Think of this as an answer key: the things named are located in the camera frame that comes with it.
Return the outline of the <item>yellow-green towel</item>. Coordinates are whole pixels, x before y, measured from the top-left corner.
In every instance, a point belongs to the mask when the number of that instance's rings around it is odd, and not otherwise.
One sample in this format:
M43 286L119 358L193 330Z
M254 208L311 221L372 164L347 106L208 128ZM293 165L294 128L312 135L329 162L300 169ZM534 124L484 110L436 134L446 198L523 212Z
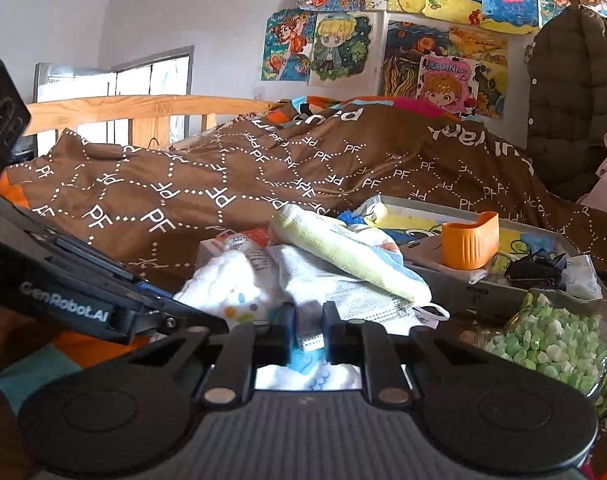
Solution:
M433 300L424 278L404 265L400 248L380 229L347 224L293 204L273 214L269 229L273 240L310 252L411 306L426 306Z

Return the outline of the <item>orange silicone cup sleeve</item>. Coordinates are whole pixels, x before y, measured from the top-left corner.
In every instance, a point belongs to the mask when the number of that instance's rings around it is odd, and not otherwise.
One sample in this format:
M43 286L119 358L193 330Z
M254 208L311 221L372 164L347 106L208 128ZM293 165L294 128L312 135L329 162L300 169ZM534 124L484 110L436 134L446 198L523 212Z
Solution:
M442 262L462 271L481 269L500 248L500 217L484 211L473 223L445 222L441 226Z

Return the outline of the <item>white quilted baby towel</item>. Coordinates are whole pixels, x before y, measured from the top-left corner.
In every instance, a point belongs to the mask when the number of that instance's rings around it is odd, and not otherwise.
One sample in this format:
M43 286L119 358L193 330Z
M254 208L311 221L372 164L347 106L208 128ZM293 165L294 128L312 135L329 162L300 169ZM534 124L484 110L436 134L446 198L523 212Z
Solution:
M229 327L273 321L287 300L276 263L263 249L226 249L196 270L174 300L223 318ZM329 364L323 349L290 352L285 366L259 368L255 387L264 390L337 391L361 387L353 365Z

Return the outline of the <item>white red small box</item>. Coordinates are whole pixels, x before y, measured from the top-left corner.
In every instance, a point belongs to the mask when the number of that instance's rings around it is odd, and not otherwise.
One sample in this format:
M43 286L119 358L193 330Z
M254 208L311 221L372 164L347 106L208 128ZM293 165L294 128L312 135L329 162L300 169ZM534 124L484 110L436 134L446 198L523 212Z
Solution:
M197 250L197 276L208 278L270 278L278 273L267 252L268 236L262 230L224 231L200 242Z

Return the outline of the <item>brown PF patterned blanket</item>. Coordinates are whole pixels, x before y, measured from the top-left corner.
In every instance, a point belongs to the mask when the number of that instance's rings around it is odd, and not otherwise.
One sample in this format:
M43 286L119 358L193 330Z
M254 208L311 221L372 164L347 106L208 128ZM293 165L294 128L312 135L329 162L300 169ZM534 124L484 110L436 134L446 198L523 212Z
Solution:
M547 188L529 156L478 122L408 102L285 104L189 148L98 144L65 132L48 154L5 168L0 195L177 292L200 242L262 228L287 204L336 216L376 195L558 232L607 285L607 214Z

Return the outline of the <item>grey tray with cartoon picture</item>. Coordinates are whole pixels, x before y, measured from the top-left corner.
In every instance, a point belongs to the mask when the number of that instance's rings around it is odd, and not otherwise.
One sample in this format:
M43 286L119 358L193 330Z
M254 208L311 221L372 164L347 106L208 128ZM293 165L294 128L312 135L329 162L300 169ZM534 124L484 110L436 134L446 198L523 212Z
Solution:
M579 313L607 300L592 260L569 240L496 212L475 214L375 195L339 218L388 234L403 264L421 275L433 301L452 313L509 316L529 290Z

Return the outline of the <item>black crumpled cloth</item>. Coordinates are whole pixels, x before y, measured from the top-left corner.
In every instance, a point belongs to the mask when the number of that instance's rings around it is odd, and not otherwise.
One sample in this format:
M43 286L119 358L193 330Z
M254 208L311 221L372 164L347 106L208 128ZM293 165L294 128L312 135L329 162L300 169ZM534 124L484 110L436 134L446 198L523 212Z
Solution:
M563 272L567 268L565 252L552 256L541 248L515 260L506 268L504 277L509 284L523 289L557 289L565 290Z

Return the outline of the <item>glass jar of green stars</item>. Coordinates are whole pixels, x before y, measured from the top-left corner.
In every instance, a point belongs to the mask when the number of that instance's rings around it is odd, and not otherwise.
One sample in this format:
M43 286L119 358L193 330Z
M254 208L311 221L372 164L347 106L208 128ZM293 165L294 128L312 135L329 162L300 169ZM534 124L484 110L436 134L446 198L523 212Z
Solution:
M460 339L577 389L607 417L607 300L530 289L503 327L475 325Z

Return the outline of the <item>wet wipes packet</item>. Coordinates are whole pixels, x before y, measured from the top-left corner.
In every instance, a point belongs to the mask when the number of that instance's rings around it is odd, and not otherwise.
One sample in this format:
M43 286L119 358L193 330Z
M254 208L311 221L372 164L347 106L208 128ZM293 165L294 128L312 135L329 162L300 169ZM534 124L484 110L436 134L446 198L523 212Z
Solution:
M601 300L602 286L589 255L567 257L561 271L561 290L581 300Z

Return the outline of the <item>pink framed girl drawing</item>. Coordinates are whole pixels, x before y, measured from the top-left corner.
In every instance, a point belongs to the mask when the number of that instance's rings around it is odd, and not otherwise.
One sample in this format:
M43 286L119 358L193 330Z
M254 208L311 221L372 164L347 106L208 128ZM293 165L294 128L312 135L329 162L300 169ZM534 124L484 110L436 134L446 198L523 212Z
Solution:
M469 58L426 54L419 62L416 99L436 105L454 115L476 110L480 63Z

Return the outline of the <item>blond boy drawing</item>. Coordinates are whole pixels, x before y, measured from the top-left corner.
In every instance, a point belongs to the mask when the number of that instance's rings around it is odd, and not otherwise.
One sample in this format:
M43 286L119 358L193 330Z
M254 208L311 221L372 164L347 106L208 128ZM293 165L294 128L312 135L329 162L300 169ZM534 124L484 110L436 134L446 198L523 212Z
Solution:
M315 25L309 84L372 90L381 47L381 20L373 13L320 13Z

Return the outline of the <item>brown quilted jacket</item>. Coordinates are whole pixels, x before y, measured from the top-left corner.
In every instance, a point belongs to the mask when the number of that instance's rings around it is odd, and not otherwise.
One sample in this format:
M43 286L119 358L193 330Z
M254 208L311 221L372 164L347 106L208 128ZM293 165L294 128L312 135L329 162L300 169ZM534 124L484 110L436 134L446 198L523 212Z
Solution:
M567 6L535 36L527 70L533 168L551 193L575 202L607 155L607 18Z

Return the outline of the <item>wooden bed frame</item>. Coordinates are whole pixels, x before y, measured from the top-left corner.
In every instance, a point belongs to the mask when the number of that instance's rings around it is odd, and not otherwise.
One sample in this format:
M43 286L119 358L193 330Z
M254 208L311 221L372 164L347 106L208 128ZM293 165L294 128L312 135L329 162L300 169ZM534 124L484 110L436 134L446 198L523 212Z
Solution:
M200 116L200 130L217 127L219 116L265 113L278 103L223 96L97 96L28 105L31 121L23 136L95 122Z

